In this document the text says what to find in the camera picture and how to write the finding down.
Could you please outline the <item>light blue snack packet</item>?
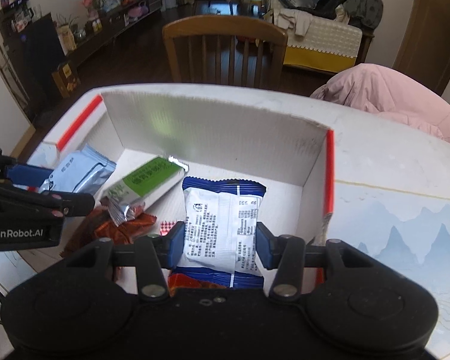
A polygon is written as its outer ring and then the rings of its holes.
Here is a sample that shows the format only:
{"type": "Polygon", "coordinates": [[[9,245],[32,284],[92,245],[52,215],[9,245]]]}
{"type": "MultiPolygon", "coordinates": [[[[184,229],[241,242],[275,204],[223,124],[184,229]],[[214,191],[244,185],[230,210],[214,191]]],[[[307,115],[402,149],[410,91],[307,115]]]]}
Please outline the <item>light blue snack packet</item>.
{"type": "Polygon", "coordinates": [[[68,154],[39,187],[46,191],[95,195],[116,169],[116,163],[90,145],[68,154]]]}

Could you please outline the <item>blue white snack packet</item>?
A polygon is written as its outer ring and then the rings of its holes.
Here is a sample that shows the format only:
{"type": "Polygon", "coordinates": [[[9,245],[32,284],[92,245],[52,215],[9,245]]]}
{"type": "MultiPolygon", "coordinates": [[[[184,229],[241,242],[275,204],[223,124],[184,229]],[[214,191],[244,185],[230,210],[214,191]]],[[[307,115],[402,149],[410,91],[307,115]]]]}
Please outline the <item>blue white snack packet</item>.
{"type": "Polygon", "coordinates": [[[264,278],[255,262],[255,243],[266,186],[252,180],[187,176],[182,188],[184,250],[170,272],[170,284],[261,289],[264,278]]]}

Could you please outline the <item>green silver snack bar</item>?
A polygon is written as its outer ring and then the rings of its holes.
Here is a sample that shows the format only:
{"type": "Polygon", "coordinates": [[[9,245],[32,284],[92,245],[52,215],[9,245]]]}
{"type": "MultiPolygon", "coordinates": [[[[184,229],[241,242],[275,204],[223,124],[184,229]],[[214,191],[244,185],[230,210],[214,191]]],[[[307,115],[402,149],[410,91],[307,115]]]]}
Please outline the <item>green silver snack bar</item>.
{"type": "Polygon", "coordinates": [[[173,156],[155,157],[111,184],[102,195],[115,226],[137,219],[188,173],[189,166],[173,156]]]}

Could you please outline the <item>red checkered snack packet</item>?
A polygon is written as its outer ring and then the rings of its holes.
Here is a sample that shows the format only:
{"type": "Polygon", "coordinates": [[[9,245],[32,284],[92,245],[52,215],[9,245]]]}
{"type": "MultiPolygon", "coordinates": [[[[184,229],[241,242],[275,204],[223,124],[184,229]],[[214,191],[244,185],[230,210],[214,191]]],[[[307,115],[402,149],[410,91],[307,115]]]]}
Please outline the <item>red checkered snack packet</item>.
{"type": "Polygon", "coordinates": [[[159,227],[159,234],[161,236],[166,236],[175,225],[176,225],[175,221],[161,221],[159,227]]]}

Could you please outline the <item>brown red snack packet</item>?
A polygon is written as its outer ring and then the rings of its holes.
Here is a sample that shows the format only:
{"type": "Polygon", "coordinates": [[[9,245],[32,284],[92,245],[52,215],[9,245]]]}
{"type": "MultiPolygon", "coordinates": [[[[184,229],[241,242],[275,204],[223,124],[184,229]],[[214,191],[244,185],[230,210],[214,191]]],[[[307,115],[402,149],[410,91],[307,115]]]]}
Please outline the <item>brown red snack packet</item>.
{"type": "Polygon", "coordinates": [[[140,236],[149,233],[157,217],[142,213],[136,219],[116,225],[104,207],[94,209],[74,230],[73,235],[60,253],[62,258],[100,238],[109,238],[116,245],[129,245],[140,236]]]}

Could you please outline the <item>yellow cardboard box on floor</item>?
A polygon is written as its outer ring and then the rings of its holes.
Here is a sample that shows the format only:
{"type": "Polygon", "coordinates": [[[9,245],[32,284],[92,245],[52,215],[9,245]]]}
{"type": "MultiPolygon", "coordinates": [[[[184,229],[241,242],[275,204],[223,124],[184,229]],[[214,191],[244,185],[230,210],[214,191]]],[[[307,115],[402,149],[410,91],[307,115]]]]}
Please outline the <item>yellow cardboard box on floor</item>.
{"type": "Polygon", "coordinates": [[[62,98],[69,98],[80,85],[80,78],[74,63],[65,61],[52,72],[52,78],[62,98]]]}

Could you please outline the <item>red white cardboard box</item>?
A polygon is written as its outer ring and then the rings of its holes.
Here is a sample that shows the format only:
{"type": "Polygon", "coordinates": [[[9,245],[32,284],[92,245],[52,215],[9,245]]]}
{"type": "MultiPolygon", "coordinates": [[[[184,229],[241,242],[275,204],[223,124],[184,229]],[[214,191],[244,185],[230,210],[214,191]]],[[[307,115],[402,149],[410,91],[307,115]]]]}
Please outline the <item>red white cardboard box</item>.
{"type": "MultiPolygon", "coordinates": [[[[123,85],[83,95],[31,156],[55,168],[90,145],[114,161],[113,184],[155,157],[189,166],[185,177],[252,180],[266,186],[257,222],[276,236],[322,244],[333,212],[334,136],[306,113],[308,101],[216,85],[123,85]]],[[[186,219],[182,179],[146,211],[186,219]]],[[[265,293],[275,269],[255,262],[265,293]]]]}

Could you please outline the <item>dark wooden tv cabinet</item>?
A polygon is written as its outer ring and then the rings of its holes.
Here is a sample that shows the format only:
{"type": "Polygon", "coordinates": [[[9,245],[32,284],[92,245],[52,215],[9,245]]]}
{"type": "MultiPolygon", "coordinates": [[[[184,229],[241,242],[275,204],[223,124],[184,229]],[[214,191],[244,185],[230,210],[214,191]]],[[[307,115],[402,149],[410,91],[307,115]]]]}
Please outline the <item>dark wooden tv cabinet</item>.
{"type": "Polygon", "coordinates": [[[24,95],[30,119],[51,109],[62,96],[52,72],[65,61],[80,66],[134,24],[161,10],[162,0],[84,0],[88,20],[41,16],[29,0],[15,0],[0,10],[0,51],[24,95]]]}

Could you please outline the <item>pink padded jacket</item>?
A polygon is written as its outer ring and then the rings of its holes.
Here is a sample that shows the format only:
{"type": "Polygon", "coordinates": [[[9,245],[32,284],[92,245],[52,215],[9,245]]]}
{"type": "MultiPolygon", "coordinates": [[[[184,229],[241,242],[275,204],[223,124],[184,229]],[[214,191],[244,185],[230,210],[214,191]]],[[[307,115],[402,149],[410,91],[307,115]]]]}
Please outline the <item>pink padded jacket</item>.
{"type": "Polygon", "coordinates": [[[360,63],[334,75],[311,97],[365,111],[450,143],[450,104],[388,67],[360,63]]]}

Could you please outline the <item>wooden dining chair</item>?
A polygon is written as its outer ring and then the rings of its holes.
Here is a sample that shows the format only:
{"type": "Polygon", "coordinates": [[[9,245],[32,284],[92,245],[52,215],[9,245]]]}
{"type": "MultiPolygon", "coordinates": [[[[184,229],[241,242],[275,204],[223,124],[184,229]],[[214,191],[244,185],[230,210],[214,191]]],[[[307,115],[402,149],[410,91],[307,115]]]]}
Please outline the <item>wooden dining chair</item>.
{"type": "Polygon", "coordinates": [[[165,25],[162,38],[175,83],[280,86],[288,35],[265,20],[190,16],[165,25]]]}

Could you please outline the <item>sofa with white cover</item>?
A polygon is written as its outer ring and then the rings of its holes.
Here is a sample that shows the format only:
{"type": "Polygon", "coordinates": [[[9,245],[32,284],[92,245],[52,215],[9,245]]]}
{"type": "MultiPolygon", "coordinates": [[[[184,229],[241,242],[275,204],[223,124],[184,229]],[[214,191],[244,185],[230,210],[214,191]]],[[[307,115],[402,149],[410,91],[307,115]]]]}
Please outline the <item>sofa with white cover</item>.
{"type": "Polygon", "coordinates": [[[363,63],[382,0],[268,0],[268,22],[288,34],[285,66],[338,73],[363,63]]]}

